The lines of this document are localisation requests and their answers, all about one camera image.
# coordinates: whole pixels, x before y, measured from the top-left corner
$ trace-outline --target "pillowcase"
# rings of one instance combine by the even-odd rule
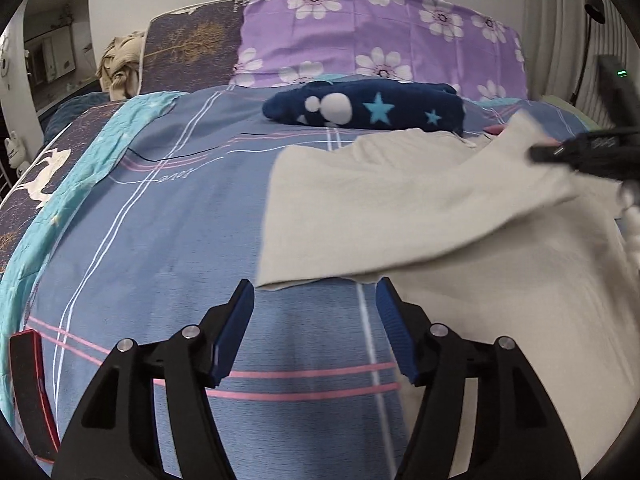
[[[442,0],[251,0],[232,83],[373,75],[447,83],[471,100],[527,97],[518,34]]]

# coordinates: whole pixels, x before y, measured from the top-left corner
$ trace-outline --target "star print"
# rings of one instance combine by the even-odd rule
[[[435,124],[436,126],[438,125],[438,121],[442,118],[436,113],[436,110],[432,110],[431,113],[425,112],[424,114],[429,118],[429,124]]]
[[[380,92],[376,95],[376,98],[372,103],[362,103],[364,107],[371,112],[371,124],[381,121],[385,124],[391,125],[389,118],[386,116],[391,108],[395,108],[396,105],[388,105],[382,101],[382,95]]]

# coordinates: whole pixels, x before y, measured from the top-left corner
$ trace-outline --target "mattress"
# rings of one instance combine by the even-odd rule
[[[271,123],[261,106],[280,90],[225,86],[181,97],[79,208],[31,296],[27,322],[45,340],[46,389],[61,434],[115,342],[164,339],[254,276],[281,148],[330,150],[370,133]],[[582,127],[546,104],[466,107],[470,136],[519,108],[559,139]],[[158,162],[187,124],[191,133],[174,153],[186,156]],[[382,478],[395,470],[406,431],[373,294],[343,280],[257,293],[234,371],[210,394],[238,478]],[[162,388],[156,394],[164,467],[176,473]]]

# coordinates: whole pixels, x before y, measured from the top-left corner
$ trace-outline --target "turquoise blanket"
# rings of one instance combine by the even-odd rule
[[[117,165],[136,135],[184,92],[134,97],[109,120],[60,186],[44,203],[7,263],[0,282],[0,410],[14,424],[8,346],[24,307],[57,242],[95,184]]]

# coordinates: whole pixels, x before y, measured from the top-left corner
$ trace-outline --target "white cloth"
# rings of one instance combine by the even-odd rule
[[[386,275],[464,338],[512,336],[585,474],[638,400],[638,280],[610,211],[616,184],[530,165],[526,149],[545,140],[521,112],[487,146],[408,130],[335,152],[286,148],[271,174],[257,284]],[[411,425],[420,395],[401,384]],[[465,412],[452,472],[465,469],[472,427]]]

